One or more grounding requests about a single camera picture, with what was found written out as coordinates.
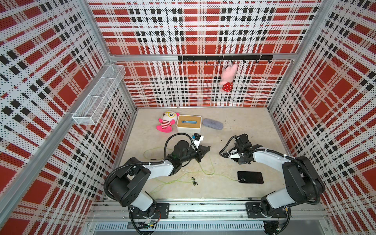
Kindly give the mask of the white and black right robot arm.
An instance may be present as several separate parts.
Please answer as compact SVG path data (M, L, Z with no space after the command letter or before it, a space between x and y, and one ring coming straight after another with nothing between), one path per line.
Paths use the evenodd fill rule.
M247 134L232 136L219 154L240 165L256 162L283 174L285 187L261 198L258 213L266 218L271 218L278 209L300 204L317 205L325 192L325 185L309 158L295 158L262 145L253 145Z

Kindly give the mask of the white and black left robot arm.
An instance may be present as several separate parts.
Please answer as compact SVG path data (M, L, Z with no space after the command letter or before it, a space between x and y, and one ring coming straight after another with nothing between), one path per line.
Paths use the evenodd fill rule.
M184 163L196 160L200 163L210 151L200 143L203 136L195 133L176 133L164 144L163 159L156 162L141 162L133 157L114 169L105 179L104 192L112 200L128 209L138 209L142 217L152 218L157 212L157 202L143 188L148 180L176 174Z

